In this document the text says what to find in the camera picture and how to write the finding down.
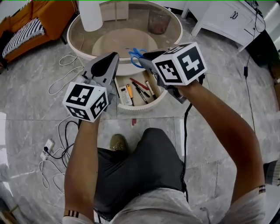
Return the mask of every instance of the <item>power strip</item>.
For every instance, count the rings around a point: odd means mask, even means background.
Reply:
[[[54,141],[53,141],[53,139],[48,139],[47,142],[46,142],[46,144],[45,144],[45,146],[44,146],[44,148],[45,148],[45,147],[48,148],[48,152],[50,153],[51,150],[52,150],[53,147],[54,147]],[[41,159],[42,159],[43,161],[45,161],[46,158],[47,158],[48,156],[49,156],[49,155],[48,155],[48,154],[44,151],[44,149],[43,149],[43,151],[42,151],[42,153],[41,153],[41,155],[40,155]]]

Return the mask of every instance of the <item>black pen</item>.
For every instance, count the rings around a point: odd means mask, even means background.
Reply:
[[[144,102],[145,102],[146,104],[148,104],[147,100],[145,99],[145,97],[144,97],[143,94],[141,93],[140,89],[139,89],[137,86],[136,86],[135,88],[136,88],[137,92],[140,94],[140,96],[142,97],[142,99],[144,100]]]
[[[139,85],[137,85],[135,82],[132,82],[132,84],[133,84],[135,87],[138,87],[139,90],[145,94],[145,96],[147,96],[148,98],[150,98],[150,95],[149,95],[148,93],[146,93]]]

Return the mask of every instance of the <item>black and white cushion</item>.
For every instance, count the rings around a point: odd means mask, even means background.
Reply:
[[[40,20],[38,18],[31,20],[29,23],[23,26],[19,31],[17,31],[14,34],[13,38],[7,43],[2,53],[3,58],[5,58],[6,55],[11,53],[13,50],[17,49],[20,45],[27,42],[31,38],[44,34],[45,34],[45,30]]]

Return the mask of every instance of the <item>brown shoe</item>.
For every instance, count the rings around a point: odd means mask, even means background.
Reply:
[[[126,143],[126,139],[121,134],[115,134],[112,136],[110,141],[110,149],[112,151],[121,150],[128,152],[128,147]]]

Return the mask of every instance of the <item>glass tabletop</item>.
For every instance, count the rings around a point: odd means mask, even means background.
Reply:
[[[78,16],[69,28],[69,41],[77,50],[99,56],[117,52],[129,59],[132,48],[147,51],[166,48],[178,41],[181,26],[173,13],[147,1],[107,1],[100,4],[103,25],[84,30]]]

